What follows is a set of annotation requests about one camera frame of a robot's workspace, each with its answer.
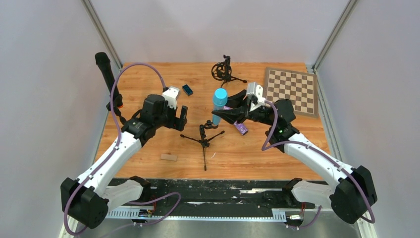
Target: metal floor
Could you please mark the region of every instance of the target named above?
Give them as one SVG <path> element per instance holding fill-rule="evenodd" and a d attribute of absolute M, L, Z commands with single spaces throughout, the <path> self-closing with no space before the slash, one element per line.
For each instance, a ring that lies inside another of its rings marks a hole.
<path fill-rule="evenodd" d="M 314 217 L 305 213 L 304 224 Z M 122 225 L 126 219 L 105 219 L 96 229 L 86 230 L 81 238 L 100 238 Z M 333 212 L 322 212 L 309 228 L 294 231 L 275 222 L 216 222 L 216 221 L 162 221 L 149 227 L 127 227 L 107 238 L 360 238 L 357 225 L 341 221 Z"/>

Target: wooden tabletop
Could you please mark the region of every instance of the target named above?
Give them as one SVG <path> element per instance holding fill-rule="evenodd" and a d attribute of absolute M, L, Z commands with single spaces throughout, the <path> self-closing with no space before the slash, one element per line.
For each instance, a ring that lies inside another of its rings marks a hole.
<path fill-rule="evenodd" d="M 199 125 L 211 119 L 212 95 L 221 82 L 211 76 L 214 63 L 151 63 L 161 73 L 166 85 L 179 89 L 188 84 L 194 91 L 187 96 L 181 89 L 178 115 L 182 105 L 188 107 L 188 122 L 183 132 L 161 127 L 155 137 L 134 154 L 116 177 L 170 179 L 321 179 L 299 160 L 272 148 L 261 151 L 264 132 L 269 126 L 246 121 L 248 133 L 241 136 L 236 128 L 225 121 L 218 129 L 206 130 L 208 138 L 225 130 L 226 133 L 211 141 L 207 148 L 207 171 L 203 169 L 203 151 L 197 142 L 181 138 L 180 134 L 199 139 Z M 307 72 L 304 63 L 232 63 L 232 76 L 263 85 L 266 67 Z M 225 84 L 228 95 L 246 89 L 247 84 L 232 81 Z M 135 66 L 121 77 L 118 88 L 123 95 L 123 115 L 129 119 L 143 105 L 148 94 L 162 94 L 159 78 L 151 69 Z M 292 122 L 311 142 L 329 152 L 321 120 L 297 116 Z M 116 129 L 108 115 L 97 158 L 116 138 Z M 161 160 L 161 154 L 177 155 L 178 160 Z"/>

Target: purple battery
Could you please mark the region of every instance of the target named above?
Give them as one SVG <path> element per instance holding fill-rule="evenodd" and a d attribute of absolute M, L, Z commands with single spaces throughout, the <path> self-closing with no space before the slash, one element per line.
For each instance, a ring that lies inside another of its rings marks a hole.
<path fill-rule="evenodd" d="M 231 108 L 227 107 L 227 106 L 223 106 L 223 109 L 224 110 L 230 110 Z M 237 124 L 235 122 L 233 125 L 236 127 L 236 129 L 238 129 L 238 131 L 239 131 L 239 133 L 241 133 L 241 135 L 245 135 L 246 133 L 248 133 L 248 129 L 245 127 L 244 124 L 242 124 L 242 123 Z"/>

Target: chessboard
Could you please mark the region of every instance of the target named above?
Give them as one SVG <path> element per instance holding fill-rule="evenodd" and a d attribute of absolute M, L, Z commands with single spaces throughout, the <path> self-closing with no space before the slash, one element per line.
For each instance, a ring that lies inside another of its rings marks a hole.
<path fill-rule="evenodd" d="M 318 118 L 318 81 L 314 74 L 267 68 L 263 96 L 276 102 L 290 99 L 295 114 Z"/>

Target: bottle cap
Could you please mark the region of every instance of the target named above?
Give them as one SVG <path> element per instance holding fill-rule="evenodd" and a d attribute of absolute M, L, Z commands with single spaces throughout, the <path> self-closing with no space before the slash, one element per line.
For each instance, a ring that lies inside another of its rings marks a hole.
<path fill-rule="evenodd" d="M 214 92 L 213 104 L 218 107 L 223 107 L 227 103 L 227 92 L 223 88 L 219 88 Z"/>

